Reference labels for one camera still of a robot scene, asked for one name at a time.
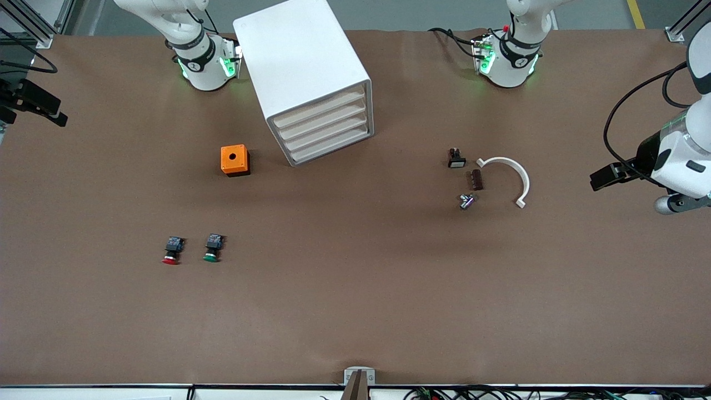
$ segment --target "orange box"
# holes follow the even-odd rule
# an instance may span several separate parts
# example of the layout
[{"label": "orange box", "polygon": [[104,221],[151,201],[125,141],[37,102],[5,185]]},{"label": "orange box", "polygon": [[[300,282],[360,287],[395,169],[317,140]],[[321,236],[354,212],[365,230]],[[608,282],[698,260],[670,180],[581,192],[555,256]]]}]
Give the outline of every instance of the orange box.
[{"label": "orange box", "polygon": [[220,149],[220,168],[228,177],[243,177],[250,170],[250,152],[243,144],[224,146]]}]

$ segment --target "brown connector block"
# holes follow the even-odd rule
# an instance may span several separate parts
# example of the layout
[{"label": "brown connector block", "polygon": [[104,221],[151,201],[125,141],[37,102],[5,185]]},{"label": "brown connector block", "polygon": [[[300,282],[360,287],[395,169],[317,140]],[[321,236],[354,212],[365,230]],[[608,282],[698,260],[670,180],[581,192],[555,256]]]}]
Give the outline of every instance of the brown connector block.
[{"label": "brown connector block", "polygon": [[480,169],[472,169],[469,172],[469,178],[471,182],[471,190],[482,190],[484,188],[484,181],[481,178]]},{"label": "brown connector block", "polygon": [[220,149],[220,168],[228,177],[243,177],[252,173],[250,152],[243,144]]}]

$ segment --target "gray floor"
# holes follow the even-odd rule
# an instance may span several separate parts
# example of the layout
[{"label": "gray floor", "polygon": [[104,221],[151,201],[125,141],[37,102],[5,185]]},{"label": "gray floor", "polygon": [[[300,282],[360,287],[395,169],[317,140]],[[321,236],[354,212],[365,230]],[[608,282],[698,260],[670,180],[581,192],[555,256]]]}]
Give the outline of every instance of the gray floor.
[{"label": "gray floor", "polygon": [[[646,28],[662,29],[665,26],[672,26],[684,13],[696,3],[696,0],[637,0],[639,12]],[[701,25],[711,19],[711,6],[703,11],[701,15],[684,30],[687,39],[693,37]]]},{"label": "gray floor", "polygon": [[[232,20],[281,1],[212,0],[208,10],[219,31],[232,31]],[[329,3],[343,28],[349,30],[426,31],[440,26],[463,31],[498,27],[509,20],[505,0],[330,0]],[[561,29],[634,28],[626,0],[578,0],[555,12]],[[119,9],[113,0],[87,0],[74,34],[158,33],[138,17]]]}]

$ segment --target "small electronic component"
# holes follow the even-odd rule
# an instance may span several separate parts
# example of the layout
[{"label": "small electronic component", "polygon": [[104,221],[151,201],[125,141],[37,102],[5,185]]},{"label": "small electronic component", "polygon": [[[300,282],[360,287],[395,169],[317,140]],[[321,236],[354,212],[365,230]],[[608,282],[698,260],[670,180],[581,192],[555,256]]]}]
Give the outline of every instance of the small electronic component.
[{"label": "small electronic component", "polygon": [[211,263],[217,263],[219,261],[218,252],[222,249],[223,239],[224,236],[218,235],[216,233],[212,233],[208,236],[208,243],[205,244],[205,247],[208,249],[208,251],[205,252],[205,257],[203,257],[203,260],[209,261]]},{"label": "small electronic component", "polygon": [[168,244],[166,244],[166,256],[163,257],[163,264],[168,265],[178,265],[178,254],[183,251],[183,244],[185,239],[179,238],[178,236],[171,236],[168,238]]},{"label": "small electronic component", "polygon": [[250,170],[250,152],[243,144],[225,146],[220,149],[220,168],[228,177],[243,177]]},{"label": "small electronic component", "polygon": [[459,204],[459,208],[462,210],[468,209],[476,200],[476,196],[474,196],[474,193],[470,194],[462,194],[459,197],[459,200],[461,200],[461,204]]},{"label": "small electronic component", "polygon": [[466,165],[466,158],[462,157],[459,153],[459,149],[452,147],[449,149],[449,162],[447,166],[449,168],[463,168]]},{"label": "small electronic component", "polygon": [[471,190],[482,190],[484,188],[484,181],[481,178],[480,169],[472,169],[469,172],[469,181],[471,183]]}]

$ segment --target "metal screw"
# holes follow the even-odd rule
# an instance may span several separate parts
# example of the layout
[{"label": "metal screw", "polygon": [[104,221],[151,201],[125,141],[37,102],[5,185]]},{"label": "metal screw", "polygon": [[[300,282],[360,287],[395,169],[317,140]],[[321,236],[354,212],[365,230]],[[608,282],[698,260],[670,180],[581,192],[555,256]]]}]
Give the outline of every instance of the metal screw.
[{"label": "metal screw", "polygon": [[459,199],[461,200],[461,204],[459,204],[459,208],[462,210],[468,209],[476,201],[476,197],[474,196],[473,193],[462,194],[459,197]]}]

